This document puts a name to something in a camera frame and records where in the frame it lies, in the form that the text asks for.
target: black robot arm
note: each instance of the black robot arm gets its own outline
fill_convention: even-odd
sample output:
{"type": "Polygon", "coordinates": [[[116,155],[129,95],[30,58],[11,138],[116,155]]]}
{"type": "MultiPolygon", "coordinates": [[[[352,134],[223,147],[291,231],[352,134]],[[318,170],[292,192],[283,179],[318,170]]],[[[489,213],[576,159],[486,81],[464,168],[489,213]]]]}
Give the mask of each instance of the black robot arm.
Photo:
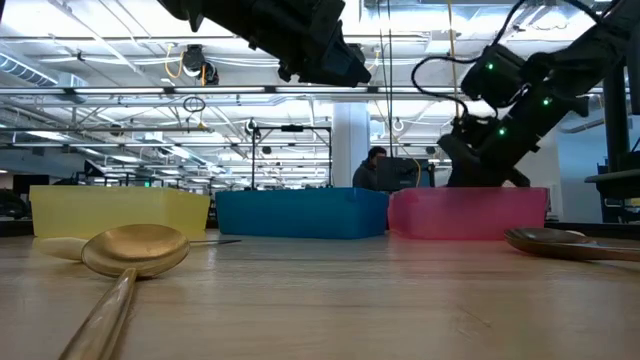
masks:
{"type": "Polygon", "coordinates": [[[640,1],[619,0],[569,47],[527,61],[501,45],[484,54],[462,82],[472,100],[513,105],[501,120],[465,114],[439,144],[453,160],[449,186],[528,186],[515,165],[570,111],[587,116],[584,96],[624,59],[640,23],[640,1]]]}
{"type": "Polygon", "coordinates": [[[280,60],[280,77],[355,87],[371,80],[359,46],[342,34],[342,0],[158,0],[197,32],[204,18],[280,60]]]}

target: pink bin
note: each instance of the pink bin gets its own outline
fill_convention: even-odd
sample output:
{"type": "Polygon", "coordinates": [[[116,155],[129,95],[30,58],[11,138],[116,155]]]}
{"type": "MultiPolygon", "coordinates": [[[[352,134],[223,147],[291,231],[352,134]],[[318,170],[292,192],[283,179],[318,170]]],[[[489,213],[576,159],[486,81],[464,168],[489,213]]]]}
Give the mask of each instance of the pink bin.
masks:
{"type": "Polygon", "coordinates": [[[389,228],[421,240],[504,240],[519,227],[544,227],[545,188],[417,188],[391,196],[389,228]]]}

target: desk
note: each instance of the desk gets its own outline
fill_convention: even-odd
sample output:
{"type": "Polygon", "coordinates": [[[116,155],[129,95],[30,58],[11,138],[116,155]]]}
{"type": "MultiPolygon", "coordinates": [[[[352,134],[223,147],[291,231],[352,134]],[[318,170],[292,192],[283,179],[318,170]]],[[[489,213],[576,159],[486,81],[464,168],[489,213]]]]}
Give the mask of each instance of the desk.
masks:
{"type": "MultiPolygon", "coordinates": [[[[113,282],[30,243],[0,239],[3,359],[57,358],[113,282]]],[[[640,266],[502,242],[245,238],[138,283],[125,329],[127,360],[635,360],[640,266]]]]}

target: spoon bowl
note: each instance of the spoon bowl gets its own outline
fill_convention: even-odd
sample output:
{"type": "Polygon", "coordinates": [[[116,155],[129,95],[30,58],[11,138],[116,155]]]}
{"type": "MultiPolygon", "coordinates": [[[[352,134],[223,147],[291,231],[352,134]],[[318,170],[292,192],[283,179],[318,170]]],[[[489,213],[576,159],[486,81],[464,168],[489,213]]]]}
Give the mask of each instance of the spoon bowl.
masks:
{"type": "Polygon", "coordinates": [[[127,225],[93,237],[82,248],[82,262],[98,274],[117,278],[127,269],[150,278],[168,271],[189,254],[189,240],[162,225],[127,225]]]}

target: spoon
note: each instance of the spoon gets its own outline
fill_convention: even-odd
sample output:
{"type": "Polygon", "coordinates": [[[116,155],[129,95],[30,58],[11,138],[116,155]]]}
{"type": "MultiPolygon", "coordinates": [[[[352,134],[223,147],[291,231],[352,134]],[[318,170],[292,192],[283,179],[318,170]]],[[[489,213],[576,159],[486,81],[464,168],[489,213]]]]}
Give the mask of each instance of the spoon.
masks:
{"type": "Polygon", "coordinates": [[[580,236],[554,229],[514,229],[505,232],[518,250],[565,260],[640,261],[640,242],[580,236]]]}
{"type": "Polygon", "coordinates": [[[59,359],[110,359],[136,278],[152,278],[172,269],[189,254],[189,248],[182,233],[161,225],[122,226],[89,240],[82,248],[84,264],[118,280],[89,313],[59,359]]]}
{"type": "MultiPolygon", "coordinates": [[[[190,244],[225,245],[242,240],[190,241],[190,244]]],[[[36,239],[34,247],[41,253],[58,259],[82,261],[82,248],[89,242],[79,238],[45,238],[36,239]]]]}

